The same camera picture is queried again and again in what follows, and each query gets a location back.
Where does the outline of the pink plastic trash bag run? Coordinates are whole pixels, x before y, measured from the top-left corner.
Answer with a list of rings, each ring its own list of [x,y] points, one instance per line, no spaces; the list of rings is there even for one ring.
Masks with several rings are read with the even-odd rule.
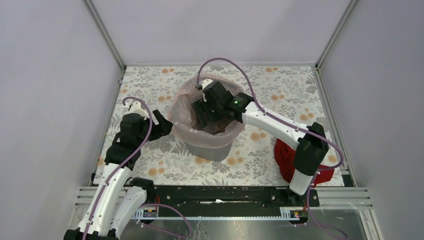
[[[201,90],[196,89],[197,77],[187,80],[176,92],[168,120],[173,123],[171,132],[181,141],[195,147],[218,149],[231,144],[245,130],[245,124],[226,118],[207,121],[205,127],[192,107],[192,103],[203,98]]]

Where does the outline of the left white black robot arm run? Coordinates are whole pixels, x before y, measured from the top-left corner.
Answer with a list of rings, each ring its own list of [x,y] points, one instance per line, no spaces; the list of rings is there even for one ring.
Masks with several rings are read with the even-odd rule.
[[[106,152],[103,174],[93,200],[76,229],[65,232],[65,240],[118,240],[136,210],[155,201],[153,181],[140,177],[128,183],[126,194],[118,200],[141,156],[139,146],[169,135],[173,127],[158,110],[152,113],[157,124],[143,109],[134,106],[123,116],[120,131]]]

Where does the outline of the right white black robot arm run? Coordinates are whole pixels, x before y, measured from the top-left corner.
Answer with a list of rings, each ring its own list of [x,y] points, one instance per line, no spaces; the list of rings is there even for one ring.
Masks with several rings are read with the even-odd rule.
[[[236,121],[261,128],[294,150],[294,173],[288,182],[286,198],[293,206],[301,205],[307,199],[307,189],[329,150],[323,126],[285,118],[263,108],[243,92],[232,95],[221,82],[210,78],[204,79],[198,89],[202,91],[202,98],[192,107],[202,127],[220,120]]]

